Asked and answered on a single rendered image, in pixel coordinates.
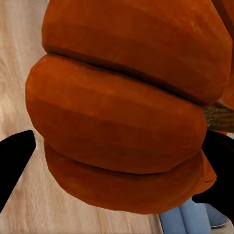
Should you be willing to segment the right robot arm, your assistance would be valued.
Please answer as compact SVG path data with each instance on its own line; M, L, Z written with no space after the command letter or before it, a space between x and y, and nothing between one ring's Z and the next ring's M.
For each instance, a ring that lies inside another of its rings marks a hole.
M234 204L218 178L214 185L192 197L195 203L209 203L234 223Z

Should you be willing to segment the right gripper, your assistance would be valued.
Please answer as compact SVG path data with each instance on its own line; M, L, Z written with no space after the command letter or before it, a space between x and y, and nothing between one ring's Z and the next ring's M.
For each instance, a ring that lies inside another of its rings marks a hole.
M211 188L194 195L192 200L195 203L209 203L224 215L234 215L234 204L218 178Z

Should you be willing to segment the pumpkin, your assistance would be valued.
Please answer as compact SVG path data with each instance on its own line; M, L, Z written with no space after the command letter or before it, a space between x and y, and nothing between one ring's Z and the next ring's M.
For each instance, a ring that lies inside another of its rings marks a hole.
M211 188L216 182L217 175L214 170L206 177L203 187L196 193L200 194Z
M25 83L48 169L68 194L140 215L185 203L234 134L234 0L50 0Z

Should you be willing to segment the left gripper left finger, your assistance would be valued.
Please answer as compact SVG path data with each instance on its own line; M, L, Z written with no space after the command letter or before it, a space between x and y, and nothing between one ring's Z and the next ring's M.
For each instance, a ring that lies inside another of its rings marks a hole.
M0 141L0 213L36 148L32 130Z

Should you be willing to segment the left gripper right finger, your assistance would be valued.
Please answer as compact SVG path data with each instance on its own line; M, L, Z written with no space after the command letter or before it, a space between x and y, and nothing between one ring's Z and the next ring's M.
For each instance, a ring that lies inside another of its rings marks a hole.
M234 139L207 130L201 148L234 204Z

